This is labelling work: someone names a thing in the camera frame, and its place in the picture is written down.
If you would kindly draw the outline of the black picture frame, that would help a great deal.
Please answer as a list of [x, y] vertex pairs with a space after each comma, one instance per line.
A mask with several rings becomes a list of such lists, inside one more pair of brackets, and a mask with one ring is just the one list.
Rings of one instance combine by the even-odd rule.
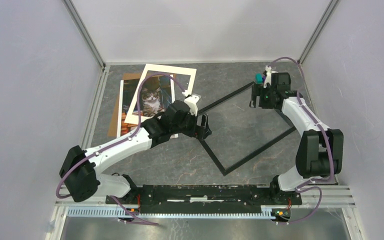
[[[251, 88], [253, 85], [255, 85], [255, 83], [254, 82], [250, 82], [250, 83], [242, 86], [241, 88], [239, 88], [239, 89], [229, 93], [228, 95], [226, 95], [226, 96], [224, 96], [224, 97], [222, 97], [222, 98], [212, 102], [211, 104], [205, 106], [204, 108], [199, 109], [198, 110], [198, 115], [204, 115], [209, 110], [217, 107], [218, 105], [226, 102], [227, 100], [235, 97], [236, 95], [241, 94], [245, 90]], [[265, 143], [264, 145], [262, 145], [258, 149], [254, 150], [250, 154], [246, 155], [244, 158], [240, 159], [238, 162], [234, 163], [233, 165], [229, 166], [228, 168], [224, 168], [224, 166], [222, 165], [220, 160], [217, 158], [217, 156], [212, 151], [210, 146], [204, 140], [199, 140], [200, 144], [202, 145], [202, 147], [204, 148], [204, 150], [206, 151], [208, 156], [211, 158], [211, 160], [213, 161], [213, 163], [215, 164], [215, 166], [218, 168], [218, 170], [221, 172], [221, 174], [223, 176], [227, 176], [231, 172], [233, 172], [236, 169], [238, 169], [239, 167], [243, 166], [245, 163], [247, 163], [248, 161], [252, 160], [254, 157], [257, 157], [259, 154], [261, 154], [265, 150], [269, 149], [271, 146], [275, 145], [276, 143], [280, 142], [281, 140], [283, 140], [285, 137], [287, 137], [288, 135], [292, 134], [296, 130], [295, 126], [287, 118], [286, 115], [281, 113], [280, 110], [276, 109], [275, 111], [289, 125], [289, 129], [287, 129], [286, 131], [284, 131], [280, 135], [276, 136], [272, 140], [268, 141], [267, 143]]]

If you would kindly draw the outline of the clear acrylic sheet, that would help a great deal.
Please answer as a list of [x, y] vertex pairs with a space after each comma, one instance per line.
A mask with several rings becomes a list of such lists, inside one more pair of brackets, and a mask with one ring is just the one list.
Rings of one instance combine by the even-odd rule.
[[290, 126], [273, 109], [251, 108], [252, 89], [206, 112], [212, 134], [204, 141], [228, 168]]

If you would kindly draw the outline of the white mat board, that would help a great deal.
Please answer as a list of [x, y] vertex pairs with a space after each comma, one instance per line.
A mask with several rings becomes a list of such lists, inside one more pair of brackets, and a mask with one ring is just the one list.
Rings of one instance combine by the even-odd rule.
[[138, 91], [139, 91], [139, 85], [147, 78], [148, 72], [157, 74], [157, 75], [164, 75], [168, 74], [171, 76], [172, 74], [176, 75], [185, 75], [189, 76], [189, 83], [187, 85], [187, 88], [181, 86], [181, 84], [177, 81], [176, 84], [181, 89], [181, 93], [184, 97], [188, 97], [189, 95], [192, 95], [193, 91], [193, 85], [195, 82], [196, 72], [197, 70], [195, 68], [187, 68], [187, 67], [177, 67], [177, 66], [169, 66], [169, 65], [160, 65], [160, 64], [151, 64], [147, 63], [141, 73], [138, 86], [136, 88], [136, 91], [133, 95], [133, 99], [131, 102], [131, 106], [129, 107], [129, 110], [125, 117], [125, 122], [128, 124], [137, 124], [139, 117], [138, 115], [133, 114], [134, 112], [134, 104], [138, 102]]

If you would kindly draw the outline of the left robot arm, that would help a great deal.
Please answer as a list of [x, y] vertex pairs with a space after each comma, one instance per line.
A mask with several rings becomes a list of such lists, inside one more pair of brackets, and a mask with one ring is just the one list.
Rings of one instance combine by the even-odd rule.
[[[56, 190], [59, 199], [72, 198], [76, 203], [93, 196], [115, 196], [125, 204], [133, 203], [137, 190], [127, 177], [107, 175], [104, 170], [136, 153], [166, 143], [173, 135], [204, 140], [211, 135], [206, 115], [198, 124], [197, 102], [200, 97], [189, 95], [185, 100], [176, 100], [164, 112], [158, 113], [131, 132], [96, 147], [82, 149], [76, 145], [68, 150], [59, 171], [61, 181]], [[68, 194], [60, 194], [65, 185]]]

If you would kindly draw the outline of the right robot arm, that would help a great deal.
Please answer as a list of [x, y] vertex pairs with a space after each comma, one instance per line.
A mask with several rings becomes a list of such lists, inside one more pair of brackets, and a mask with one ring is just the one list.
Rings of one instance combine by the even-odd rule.
[[282, 204], [289, 192], [308, 184], [332, 183], [342, 170], [344, 134], [323, 123], [309, 109], [297, 90], [291, 89], [287, 72], [265, 70], [255, 76], [250, 107], [279, 110], [300, 134], [295, 165], [276, 176], [269, 189], [269, 199]]

